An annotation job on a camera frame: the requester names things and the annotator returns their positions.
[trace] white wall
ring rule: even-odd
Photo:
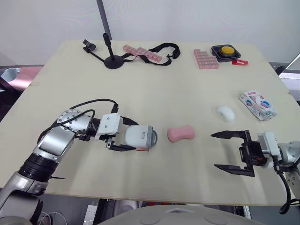
[[[115,40],[255,43],[271,62],[300,52],[300,0],[104,0],[104,7]],[[63,40],[103,32],[96,0],[2,0],[0,66],[45,64]]]
[[[300,53],[299,0],[104,0],[104,7],[116,40],[254,43],[271,62]]]
[[[45,64],[65,39],[101,39],[96,0],[1,0],[0,66]]]

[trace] power outlet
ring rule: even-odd
[[[94,222],[97,206],[88,205],[88,208],[85,213],[83,225],[92,225]]]

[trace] pink ice cube tray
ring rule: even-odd
[[[138,49],[133,48],[129,45],[124,45],[123,50],[126,51],[127,53],[131,53],[134,56],[137,55],[145,55],[148,59],[160,62],[162,57],[160,55],[155,54],[154,52],[150,52],[147,49],[139,47]]]
[[[200,69],[219,69],[219,63],[215,56],[208,56],[207,52],[194,49],[194,55]]]

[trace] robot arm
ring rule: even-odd
[[[247,165],[244,169],[236,165],[215,164],[215,167],[231,174],[254,177],[253,166],[269,167],[271,165],[283,181],[287,193],[287,201],[282,206],[280,213],[285,214],[291,203],[300,200],[300,142],[277,144],[274,134],[270,131],[258,134],[258,141],[251,140],[248,130],[227,130],[211,136],[224,139],[239,137],[244,140],[239,148],[241,160]],[[296,197],[295,199],[291,200],[289,186]]]
[[[42,132],[33,153],[15,172],[0,192],[0,221],[1,218],[17,216],[35,223],[42,208],[42,203],[37,196],[42,195],[48,181],[71,148],[74,139],[89,141],[91,137],[105,141],[106,147],[111,150],[135,150],[136,146],[126,144],[115,145],[114,138],[120,132],[123,124],[138,124],[126,117],[117,114],[118,105],[115,103],[112,113],[103,115],[101,119],[94,118],[94,110],[80,112],[72,107],[64,111],[48,129]],[[151,141],[157,139],[151,126],[147,136]]]

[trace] red tag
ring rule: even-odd
[[[246,60],[233,60],[232,64],[233,65],[248,65],[249,63]]]

